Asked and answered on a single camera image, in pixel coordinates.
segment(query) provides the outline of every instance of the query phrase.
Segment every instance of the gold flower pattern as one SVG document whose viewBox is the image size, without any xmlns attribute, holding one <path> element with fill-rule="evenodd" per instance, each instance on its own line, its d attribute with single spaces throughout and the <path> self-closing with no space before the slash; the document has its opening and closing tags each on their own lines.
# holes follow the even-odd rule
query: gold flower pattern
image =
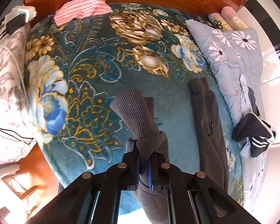
<svg viewBox="0 0 280 224">
<path fill-rule="evenodd" d="M 188 32 L 181 26 L 177 25 L 177 24 L 173 24 L 172 22 L 169 22 L 165 19 L 161 19 L 161 25 L 167 27 L 167 29 L 170 32 L 173 33 L 178 33 L 184 36 L 189 36 Z"/>
<path fill-rule="evenodd" d="M 50 36 L 41 36 L 39 39 L 33 39 L 26 44 L 26 61 L 32 59 L 38 53 L 39 56 L 45 55 L 52 51 L 54 45 L 53 38 Z"/>
<path fill-rule="evenodd" d="M 150 73 L 168 76 L 168 68 L 162 63 L 160 57 L 151 49 L 145 46 L 136 46 L 133 48 L 135 59 L 143 69 Z"/>
<path fill-rule="evenodd" d="M 87 81 L 79 85 L 74 80 L 69 81 L 67 124 L 59 131 L 57 139 L 78 153 L 90 170 L 95 167 L 95 159 L 110 163 L 111 151 L 121 149 L 114 133 L 122 128 L 122 120 L 110 109 L 114 98 L 106 92 L 96 93 Z"/>
<path fill-rule="evenodd" d="M 161 16 L 164 16 L 164 17 L 168 17 L 168 14 L 161 9 L 153 9 L 151 11 L 151 13 L 155 16 L 160 16 L 161 15 Z"/>
<path fill-rule="evenodd" d="M 143 46 L 162 38 L 162 26 L 153 16 L 136 11 L 120 11 L 111 15 L 111 26 L 128 43 Z"/>
</svg>

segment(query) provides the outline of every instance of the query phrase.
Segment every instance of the white plug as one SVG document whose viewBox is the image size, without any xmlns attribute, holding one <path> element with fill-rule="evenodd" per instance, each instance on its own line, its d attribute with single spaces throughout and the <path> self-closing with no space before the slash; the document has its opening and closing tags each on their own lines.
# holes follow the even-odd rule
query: white plug
<svg viewBox="0 0 280 224">
<path fill-rule="evenodd" d="M 18 16 L 19 14 L 25 14 L 25 22 L 30 22 L 36 15 L 37 12 L 35 10 L 34 6 L 15 6 L 12 11 L 5 15 L 4 21 L 2 22 L 1 28 L 0 28 L 0 35 L 1 33 L 6 29 L 6 24 Z"/>
<path fill-rule="evenodd" d="M 25 13 L 26 14 L 26 23 L 30 22 L 37 15 L 37 11 L 34 6 L 15 6 L 12 11 L 17 11 L 17 15 Z"/>
</svg>

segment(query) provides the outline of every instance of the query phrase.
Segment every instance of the folded clothing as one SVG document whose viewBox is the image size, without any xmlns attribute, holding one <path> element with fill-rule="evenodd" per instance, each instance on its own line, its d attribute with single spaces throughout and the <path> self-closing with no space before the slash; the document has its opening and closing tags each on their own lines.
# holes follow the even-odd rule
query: folded clothing
<svg viewBox="0 0 280 224">
<path fill-rule="evenodd" d="M 256 104 L 264 119 L 260 94 L 260 77 L 263 58 L 257 33 L 249 28 L 244 31 L 221 32 L 197 21 L 187 20 L 186 25 L 194 40 L 208 60 L 218 87 L 230 112 L 234 127 L 243 118 L 243 95 L 241 76 L 255 93 Z"/>
<path fill-rule="evenodd" d="M 222 17 L 230 24 L 234 30 L 248 29 L 249 27 L 237 16 L 236 11 L 232 7 L 226 6 L 222 8 Z"/>
<path fill-rule="evenodd" d="M 211 21 L 212 25 L 221 30 L 222 32 L 233 30 L 232 27 L 219 13 L 212 13 L 208 16 L 208 20 Z"/>
<path fill-rule="evenodd" d="M 249 112 L 232 131 L 232 140 L 236 142 L 246 137 L 250 141 L 250 156 L 258 157 L 275 142 L 276 130 L 256 114 Z"/>
<path fill-rule="evenodd" d="M 73 0 L 65 3 L 56 11 L 54 20 L 60 26 L 74 18 L 83 19 L 106 13 L 112 13 L 112 9 L 106 4 L 106 0 Z"/>
<path fill-rule="evenodd" d="M 115 98 L 110 107 L 133 133 L 133 139 L 137 140 L 140 176 L 139 187 L 133 191 L 133 195 L 141 203 L 151 223 L 169 223 L 166 191 L 149 189 L 148 160 L 151 154 L 154 151 L 162 153 L 169 162 L 167 136 L 159 131 L 153 121 L 153 98 L 144 98 L 140 90 L 130 90 Z M 133 139 L 128 139 L 126 152 L 133 150 Z"/>
<path fill-rule="evenodd" d="M 190 86 L 201 170 L 227 192 L 228 163 L 216 95 L 205 77 L 191 80 Z"/>
</svg>

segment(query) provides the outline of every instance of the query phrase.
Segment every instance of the pillow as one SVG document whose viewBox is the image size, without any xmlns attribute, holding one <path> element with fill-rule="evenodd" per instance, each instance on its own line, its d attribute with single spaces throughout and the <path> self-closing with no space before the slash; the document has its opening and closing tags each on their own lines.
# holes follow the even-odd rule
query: pillow
<svg viewBox="0 0 280 224">
<path fill-rule="evenodd" d="M 226 6 L 222 8 L 222 17 L 233 28 L 233 30 L 247 29 L 249 28 L 238 16 L 236 11 L 232 7 Z"/>
<path fill-rule="evenodd" d="M 222 32 L 233 30 L 229 23 L 219 13 L 212 13 L 208 16 L 208 20 L 216 29 L 220 29 Z"/>
<path fill-rule="evenodd" d="M 0 128 L 13 130 L 22 137 L 34 138 L 29 130 L 32 125 L 23 89 L 25 47 L 29 31 L 30 26 L 26 24 L 0 40 Z M 31 140 L 10 131 L 8 133 L 19 140 Z M 10 139 L 14 138 L 0 131 L 0 164 L 26 157 L 36 144 L 35 141 L 27 145 Z"/>
<path fill-rule="evenodd" d="M 253 89 L 256 104 L 264 117 L 259 88 L 263 58 L 256 31 L 246 29 L 222 32 L 194 20 L 187 20 L 186 25 L 210 64 L 234 126 L 242 118 L 241 74 L 244 74 L 247 86 Z"/>
</svg>

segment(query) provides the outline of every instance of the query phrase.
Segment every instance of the teal floral blanket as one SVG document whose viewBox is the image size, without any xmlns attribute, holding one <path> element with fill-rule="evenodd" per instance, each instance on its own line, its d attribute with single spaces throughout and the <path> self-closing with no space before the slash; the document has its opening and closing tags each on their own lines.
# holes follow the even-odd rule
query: teal floral blanket
<svg viewBox="0 0 280 224">
<path fill-rule="evenodd" d="M 242 203 L 242 167 L 231 140 L 232 121 L 209 65 L 185 21 L 200 17 L 136 3 L 110 4 L 113 13 L 60 27 L 53 16 L 28 37 L 25 84 L 35 135 L 64 187 L 84 171 L 100 173 L 120 162 L 131 136 L 110 109 L 130 89 L 155 99 L 155 123 L 166 132 L 169 158 L 182 171 L 199 171 L 189 80 L 207 77 L 216 93 L 229 165 L 228 193 Z M 141 206 L 126 191 L 120 214 Z"/>
</svg>

